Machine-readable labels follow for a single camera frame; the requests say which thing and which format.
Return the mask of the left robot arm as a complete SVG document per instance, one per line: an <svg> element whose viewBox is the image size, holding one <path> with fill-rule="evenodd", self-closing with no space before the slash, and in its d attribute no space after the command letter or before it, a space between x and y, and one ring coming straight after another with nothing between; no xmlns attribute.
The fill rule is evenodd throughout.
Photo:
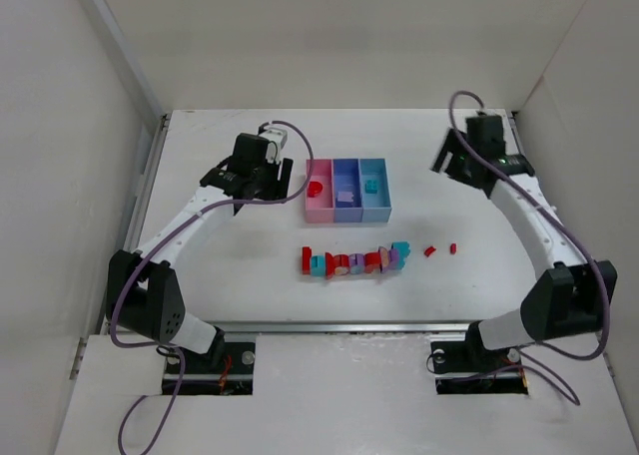
<svg viewBox="0 0 639 455"><path fill-rule="evenodd" d="M181 349L206 368L224 356L223 332L190 314L178 278L197 243L231 220L250 201L272 203L288 194L292 160L282 152L288 134L265 126L241 133L232 153L201 179L184 208L146 243L110 259L106 318L155 342Z"/></svg>

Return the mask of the red lego pile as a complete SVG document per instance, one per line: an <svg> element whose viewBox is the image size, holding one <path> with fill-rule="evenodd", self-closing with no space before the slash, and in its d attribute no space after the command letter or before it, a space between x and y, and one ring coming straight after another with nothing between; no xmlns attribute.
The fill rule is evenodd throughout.
<svg viewBox="0 0 639 455"><path fill-rule="evenodd" d="M301 273L326 280L345 275L387 274L403 270L410 253L407 241L396 241L390 247L380 246L375 251L336 254L313 253L310 246L303 246Z"/></svg>

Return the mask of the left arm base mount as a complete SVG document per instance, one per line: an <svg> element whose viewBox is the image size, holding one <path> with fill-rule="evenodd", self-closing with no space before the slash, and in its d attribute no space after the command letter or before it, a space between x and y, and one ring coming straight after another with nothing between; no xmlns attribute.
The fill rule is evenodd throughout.
<svg viewBox="0 0 639 455"><path fill-rule="evenodd" d="M177 386L185 396L249 396L254 390L256 340L232 337L224 344L221 358L213 363L204 354L182 349L185 368L179 355L169 347L156 352L165 358L161 382L163 395L171 395Z"/></svg>

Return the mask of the red round lego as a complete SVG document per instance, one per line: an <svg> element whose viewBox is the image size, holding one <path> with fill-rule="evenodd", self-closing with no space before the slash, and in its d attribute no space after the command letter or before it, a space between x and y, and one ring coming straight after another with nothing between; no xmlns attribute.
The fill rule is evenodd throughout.
<svg viewBox="0 0 639 455"><path fill-rule="evenodd" d="M323 184L319 181L310 181L307 194L309 198L318 197L323 191Z"/></svg>

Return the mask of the lilac lego brick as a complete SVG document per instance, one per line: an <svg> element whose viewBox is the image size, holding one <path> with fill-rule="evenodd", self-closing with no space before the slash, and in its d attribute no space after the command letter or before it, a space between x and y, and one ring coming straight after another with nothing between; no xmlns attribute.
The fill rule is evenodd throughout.
<svg viewBox="0 0 639 455"><path fill-rule="evenodd" d="M354 203L354 195L351 191L340 191L337 193L336 205L338 207L352 207Z"/></svg>

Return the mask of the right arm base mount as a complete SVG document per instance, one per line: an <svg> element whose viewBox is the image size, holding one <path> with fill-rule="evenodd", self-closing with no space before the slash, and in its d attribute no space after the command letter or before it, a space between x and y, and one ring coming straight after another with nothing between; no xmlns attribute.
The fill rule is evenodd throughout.
<svg viewBox="0 0 639 455"><path fill-rule="evenodd" d="M471 349L461 340L430 343L426 368L437 395L527 395L519 353L512 348Z"/></svg>

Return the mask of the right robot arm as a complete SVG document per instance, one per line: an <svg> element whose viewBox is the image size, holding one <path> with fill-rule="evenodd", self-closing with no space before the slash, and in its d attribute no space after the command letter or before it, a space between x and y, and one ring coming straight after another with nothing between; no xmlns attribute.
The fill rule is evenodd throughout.
<svg viewBox="0 0 639 455"><path fill-rule="evenodd" d="M489 372L504 366L511 349L608 335L616 268L586 254L546 200L528 160L507 154L500 116L480 111L467 118L465 131L448 130L431 168L484 192L515 231L536 276L518 308L472 322L461 341L432 343L436 373Z"/></svg>

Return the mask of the teal lego brick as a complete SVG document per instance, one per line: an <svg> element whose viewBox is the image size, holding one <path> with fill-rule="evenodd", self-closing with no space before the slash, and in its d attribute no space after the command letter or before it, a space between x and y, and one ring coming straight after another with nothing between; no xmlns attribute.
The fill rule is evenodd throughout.
<svg viewBox="0 0 639 455"><path fill-rule="evenodd" d="M368 179L364 184L364 191L368 195L375 195L378 193L378 182L374 179Z"/></svg>

